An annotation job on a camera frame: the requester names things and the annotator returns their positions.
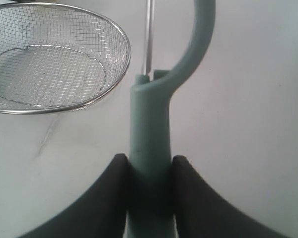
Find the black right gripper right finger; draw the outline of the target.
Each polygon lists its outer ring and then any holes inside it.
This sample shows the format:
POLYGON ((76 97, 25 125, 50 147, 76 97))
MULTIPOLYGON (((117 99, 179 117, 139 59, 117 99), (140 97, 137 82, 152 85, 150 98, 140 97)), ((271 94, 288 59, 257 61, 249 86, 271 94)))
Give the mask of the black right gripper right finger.
POLYGON ((172 189, 181 238, 283 237, 222 198, 182 155, 172 161, 172 189))

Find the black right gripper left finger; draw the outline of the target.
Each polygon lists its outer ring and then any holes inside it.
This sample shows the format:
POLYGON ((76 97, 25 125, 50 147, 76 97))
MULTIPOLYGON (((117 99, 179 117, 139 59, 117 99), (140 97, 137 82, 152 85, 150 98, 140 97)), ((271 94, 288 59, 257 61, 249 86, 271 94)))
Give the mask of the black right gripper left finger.
POLYGON ((121 238, 129 190, 129 162, 114 156, 97 181, 71 206, 25 238, 121 238))

